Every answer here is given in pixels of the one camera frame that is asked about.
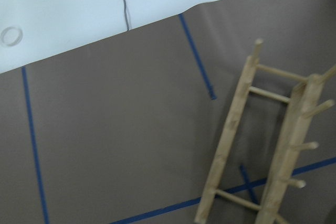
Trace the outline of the wooden dish rack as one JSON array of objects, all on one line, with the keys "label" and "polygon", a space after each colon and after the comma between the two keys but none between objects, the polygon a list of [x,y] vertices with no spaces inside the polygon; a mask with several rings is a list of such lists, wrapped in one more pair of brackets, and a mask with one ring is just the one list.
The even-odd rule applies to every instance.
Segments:
[{"label": "wooden dish rack", "polygon": [[[200,197],[222,133],[243,65],[251,53],[252,40],[242,43],[206,39],[196,41],[209,75],[216,86],[217,100],[203,98],[195,113],[194,170],[190,196]],[[301,41],[268,41],[260,54],[262,64],[307,77],[322,73],[335,64],[335,42],[320,38]],[[219,186],[246,196],[238,166],[243,164],[261,198],[266,192],[264,179],[269,175],[272,159],[283,129],[286,103],[251,93],[231,146],[226,147],[228,160]],[[290,223],[335,223],[335,108],[317,115],[305,138],[319,148],[299,153],[295,168],[307,182],[304,189],[289,187],[280,212]]]}]

